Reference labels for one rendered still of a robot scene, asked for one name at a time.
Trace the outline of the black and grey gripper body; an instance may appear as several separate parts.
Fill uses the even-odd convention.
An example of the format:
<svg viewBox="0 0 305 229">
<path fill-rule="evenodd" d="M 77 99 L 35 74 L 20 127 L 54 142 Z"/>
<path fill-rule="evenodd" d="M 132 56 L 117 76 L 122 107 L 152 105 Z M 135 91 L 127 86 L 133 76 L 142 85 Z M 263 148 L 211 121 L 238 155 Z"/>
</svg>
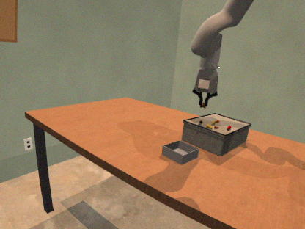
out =
<svg viewBox="0 0 305 229">
<path fill-rule="evenodd" d="M 218 72 L 200 68 L 196 74 L 194 89 L 198 91 L 199 79 L 210 79 L 208 93 L 216 93 L 218 86 Z M 199 91 L 198 91 L 199 92 Z"/>
</svg>

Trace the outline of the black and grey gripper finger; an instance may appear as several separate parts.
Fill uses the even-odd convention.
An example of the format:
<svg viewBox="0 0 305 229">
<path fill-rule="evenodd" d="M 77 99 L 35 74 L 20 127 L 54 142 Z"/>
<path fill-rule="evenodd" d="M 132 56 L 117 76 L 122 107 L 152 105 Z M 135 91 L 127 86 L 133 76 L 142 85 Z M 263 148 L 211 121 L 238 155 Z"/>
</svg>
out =
<svg viewBox="0 0 305 229">
<path fill-rule="evenodd" d="M 197 94 L 199 96 L 199 105 L 200 107 L 202 107 L 202 101 L 203 101 L 203 98 L 202 98 L 202 92 L 197 92 L 195 89 L 193 89 L 192 91 L 193 93 Z"/>
<path fill-rule="evenodd" d="M 210 93 L 208 93 L 207 94 L 207 97 L 206 97 L 206 99 L 205 99 L 205 105 L 204 105 L 204 108 L 207 106 L 207 102 L 208 102 L 208 100 L 210 99 L 210 98 L 212 98 L 212 97 L 214 97 L 214 96 L 217 96 L 218 94 L 217 94 L 217 91 L 216 91 L 216 93 L 214 93 L 214 94 L 210 94 Z"/>
</svg>

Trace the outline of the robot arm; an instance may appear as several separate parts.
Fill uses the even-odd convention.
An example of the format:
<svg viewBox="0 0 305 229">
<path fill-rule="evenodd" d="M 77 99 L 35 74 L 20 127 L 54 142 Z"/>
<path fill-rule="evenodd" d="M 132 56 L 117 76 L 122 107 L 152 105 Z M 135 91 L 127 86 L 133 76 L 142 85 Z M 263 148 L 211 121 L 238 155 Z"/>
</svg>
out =
<svg viewBox="0 0 305 229">
<path fill-rule="evenodd" d="M 222 30 L 237 26 L 254 0 L 227 0 L 221 12 L 209 17 L 199 28 L 191 43 L 191 50 L 200 56 L 202 69 L 219 68 Z M 217 36 L 216 36 L 217 35 Z M 210 45 L 209 45 L 210 44 Z M 209 79 L 199 79 L 198 91 L 208 92 Z"/>
</svg>

